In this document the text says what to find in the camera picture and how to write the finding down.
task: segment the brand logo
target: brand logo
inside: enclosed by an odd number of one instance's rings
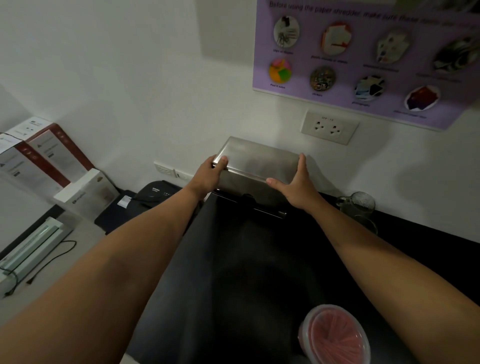
[[[80,196],[77,197],[76,200],[73,200],[72,203],[76,204],[78,200],[80,200],[83,196],[85,196],[86,192],[83,192]]]

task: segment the left arm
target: left arm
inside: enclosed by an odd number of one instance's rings
[[[207,159],[191,182],[103,238],[0,329],[2,364],[119,363],[199,200],[226,158]]]

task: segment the right arm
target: right arm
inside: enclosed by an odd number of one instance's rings
[[[327,203],[300,155],[291,184],[267,183],[321,226],[370,302],[422,364],[480,358],[480,307],[426,266]]]

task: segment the hand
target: hand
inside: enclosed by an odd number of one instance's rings
[[[305,155],[300,154],[297,173],[290,184],[285,184],[275,178],[267,178],[267,184],[280,191],[294,207],[310,213],[319,202],[324,202],[313,185],[307,170]]]
[[[218,161],[215,168],[212,167],[215,156],[211,156],[198,168],[192,180],[185,188],[192,190],[198,197],[198,200],[203,200],[207,193],[212,192],[217,188],[220,181],[220,173],[228,164],[228,158],[223,156]]]

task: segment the cardboard box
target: cardboard box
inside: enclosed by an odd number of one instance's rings
[[[0,133],[0,174],[39,196],[53,197],[70,181],[29,144]]]
[[[91,169],[77,182],[70,183],[53,198],[67,211],[94,221],[119,192],[101,171]]]
[[[27,142],[71,182],[78,181],[94,166],[57,124],[30,118],[6,131]]]

